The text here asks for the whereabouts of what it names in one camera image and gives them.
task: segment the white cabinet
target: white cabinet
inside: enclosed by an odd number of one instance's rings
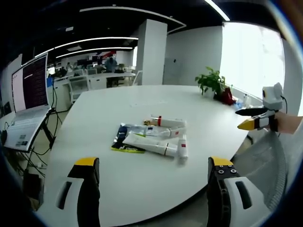
[[[101,77],[90,78],[89,83],[91,90],[105,89],[106,77],[101,76]]]
[[[57,94],[57,106],[56,104],[56,95],[53,94],[53,87],[47,88],[47,94],[48,94],[48,103],[51,106],[53,103],[53,97],[54,97],[54,103],[53,107],[56,107],[57,112],[67,111],[71,106],[71,97],[69,92],[68,84],[66,85],[57,85],[54,84],[54,89]]]

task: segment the computer screen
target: computer screen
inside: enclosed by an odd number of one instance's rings
[[[12,75],[12,94],[15,111],[48,105],[46,95],[46,59],[43,56]]]

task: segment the floor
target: floor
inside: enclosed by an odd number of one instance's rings
[[[59,113],[59,117],[64,121],[68,112]],[[57,123],[57,116],[52,114],[48,122],[48,128],[51,133],[54,133]],[[58,122],[58,130],[60,130],[61,124]],[[243,144],[237,151],[237,154],[244,152],[251,143],[248,139],[244,140]],[[43,130],[41,130],[34,142],[34,151],[37,153],[44,153],[49,147],[49,141],[45,136]],[[49,155],[51,151],[48,151],[45,155],[40,156],[41,159],[48,163]],[[42,162],[38,159],[35,153],[31,154],[31,160],[35,165],[40,165]],[[45,172],[47,167],[42,165],[39,170]],[[37,170],[33,167],[29,168],[30,173],[39,174]],[[205,190],[198,192],[194,198],[186,201],[184,204],[176,207],[175,209],[168,211],[167,213],[160,215],[158,217],[152,218],[150,220],[144,221],[142,223],[137,223],[134,225],[129,225],[129,227],[204,227],[207,226],[208,218],[208,206]]]

